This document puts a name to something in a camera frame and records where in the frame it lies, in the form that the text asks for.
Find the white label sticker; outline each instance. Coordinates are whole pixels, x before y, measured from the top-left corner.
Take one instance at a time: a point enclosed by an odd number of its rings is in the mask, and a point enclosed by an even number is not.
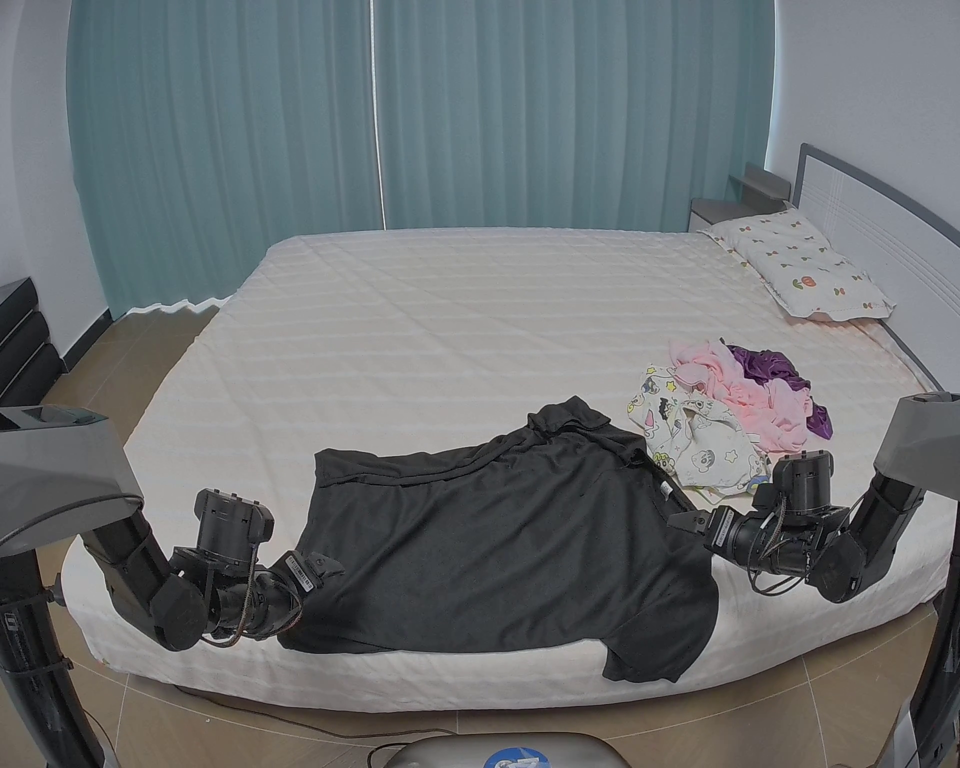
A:
[[[309,592],[313,588],[313,582],[307,578],[307,575],[303,572],[303,568],[300,567],[300,564],[294,556],[290,555],[285,562],[287,563],[287,567],[290,568],[290,572],[297,577],[297,581],[303,586],[303,591]]]
[[[720,530],[717,531],[717,538],[713,540],[713,546],[721,547],[727,540],[727,534],[730,532],[730,524],[733,522],[733,510],[728,509],[723,515],[723,522],[720,523]]]

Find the curtain fold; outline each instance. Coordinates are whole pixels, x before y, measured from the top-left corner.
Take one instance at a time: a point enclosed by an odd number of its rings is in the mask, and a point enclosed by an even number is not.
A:
[[[763,164],[773,0],[375,0],[386,226],[686,229]]]
[[[381,227],[369,29],[367,0],[74,0],[75,182],[114,316]]]

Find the pink clothing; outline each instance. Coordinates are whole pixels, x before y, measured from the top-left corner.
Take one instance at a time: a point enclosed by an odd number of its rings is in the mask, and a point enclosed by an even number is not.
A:
[[[813,413],[810,391],[794,392],[783,379],[757,384],[743,375],[733,353],[720,342],[690,347],[670,343],[674,378],[720,400],[765,453],[792,453],[806,443],[806,417]]]

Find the white headboard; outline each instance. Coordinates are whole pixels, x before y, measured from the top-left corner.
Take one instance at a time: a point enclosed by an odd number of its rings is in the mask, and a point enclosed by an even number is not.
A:
[[[960,231],[809,144],[793,205],[897,303],[884,324],[898,344],[939,386],[960,392]]]

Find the purple clothing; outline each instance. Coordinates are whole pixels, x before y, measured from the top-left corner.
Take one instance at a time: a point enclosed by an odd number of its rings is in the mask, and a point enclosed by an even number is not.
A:
[[[781,378],[794,392],[810,389],[810,382],[797,373],[797,369],[783,352],[770,349],[754,352],[733,344],[727,344],[727,348],[733,353],[736,362],[743,367],[743,375],[757,384]],[[830,415],[823,405],[813,403],[813,414],[806,418],[806,428],[827,440],[833,437],[833,424],[830,423]]]

